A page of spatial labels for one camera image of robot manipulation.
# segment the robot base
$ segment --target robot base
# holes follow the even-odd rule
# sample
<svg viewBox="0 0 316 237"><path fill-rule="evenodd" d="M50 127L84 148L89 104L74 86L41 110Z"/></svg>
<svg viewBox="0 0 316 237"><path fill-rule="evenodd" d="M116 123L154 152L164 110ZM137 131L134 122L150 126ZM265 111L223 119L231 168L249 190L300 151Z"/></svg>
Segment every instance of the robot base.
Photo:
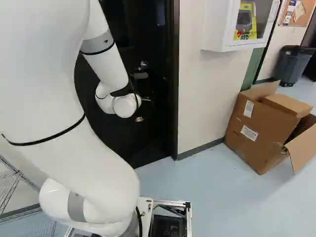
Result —
<svg viewBox="0 0 316 237"><path fill-rule="evenodd" d="M153 201L141 197L138 201L142 215L143 237L192 237L192 207L187 201ZM64 237L90 237L74 228L68 228Z"/></svg>

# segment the aed sign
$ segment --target aed sign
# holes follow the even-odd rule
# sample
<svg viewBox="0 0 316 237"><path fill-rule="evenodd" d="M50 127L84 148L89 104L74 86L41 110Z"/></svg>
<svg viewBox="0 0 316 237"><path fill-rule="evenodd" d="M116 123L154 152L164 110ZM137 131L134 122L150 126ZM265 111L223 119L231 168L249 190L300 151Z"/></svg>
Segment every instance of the aed sign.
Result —
<svg viewBox="0 0 316 237"><path fill-rule="evenodd" d="M240 36L240 40L247 40L249 39L249 36L248 35L242 35Z"/></svg>

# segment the baseboard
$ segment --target baseboard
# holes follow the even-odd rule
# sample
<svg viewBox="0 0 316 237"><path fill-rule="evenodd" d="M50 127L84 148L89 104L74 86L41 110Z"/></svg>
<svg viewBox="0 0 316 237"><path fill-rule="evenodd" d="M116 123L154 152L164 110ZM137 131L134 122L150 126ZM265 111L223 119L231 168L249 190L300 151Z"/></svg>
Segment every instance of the baseboard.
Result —
<svg viewBox="0 0 316 237"><path fill-rule="evenodd" d="M196 154L196 153L199 153L199 152L202 152L202 151L204 151L204 150L206 150L206 149L215 147L215 146L217 146L218 144L221 144L221 143L223 143L223 142L224 142L224 138L223 138L223 137L222 137L222 138L219 138L219 139L217 139L217 140L215 140L215 141L206 143L206 144L204 144L204 145L202 145L202 146L199 146L199 147L193 148L193 149L191 149L191 150L188 150L188 151L186 151L186 152L183 152L183 153L181 153L181 154L178 154L176 160L181 160L181 159L190 157L190 156L192 156L192 155L194 155L194 154Z"/></svg>
<svg viewBox="0 0 316 237"><path fill-rule="evenodd" d="M257 81L255 81L254 84L261 84L261 83L274 82L274 81L277 81L277 79L275 79L275 78L267 78L267 79L263 79L263 80L257 80Z"/></svg>

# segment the metal wire rack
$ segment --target metal wire rack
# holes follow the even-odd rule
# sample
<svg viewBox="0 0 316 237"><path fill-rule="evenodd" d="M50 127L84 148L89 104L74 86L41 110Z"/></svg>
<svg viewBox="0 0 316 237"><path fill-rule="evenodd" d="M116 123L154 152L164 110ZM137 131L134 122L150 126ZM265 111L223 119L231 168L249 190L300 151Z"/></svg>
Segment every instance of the metal wire rack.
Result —
<svg viewBox="0 0 316 237"><path fill-rule="evenodd" d="M40 207L0 221L0 233L5 237L53 237L55 230L56 222L46 217Z"/></svg>
<svg viewBox="0 0 316 237"><path fill-rule="evenodd" d="M0 175L0 215L3 214L20 180L19 172Z"/></svg>
<svg viewBox="0 0 316 237"><path fill-rule="evenodd" d="M34 190L39 188L0 155L0 162L11 173L0 175L0 236L1 237L53 237L56 222L50 220L39 205L4 213L19 181L22 179Z"/></svg>

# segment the aed cabinet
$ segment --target aed cabinet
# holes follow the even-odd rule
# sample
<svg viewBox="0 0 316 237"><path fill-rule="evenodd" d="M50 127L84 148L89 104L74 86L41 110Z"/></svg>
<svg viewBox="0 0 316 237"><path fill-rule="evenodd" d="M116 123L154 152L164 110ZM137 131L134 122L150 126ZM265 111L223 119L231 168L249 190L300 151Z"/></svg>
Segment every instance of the aed cabinet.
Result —
<svg viewBox="0 0 316 237"><path fill-rule="evenodd" d="M202 49L226 52L267 45L279 0L205 0Z"/></svg>

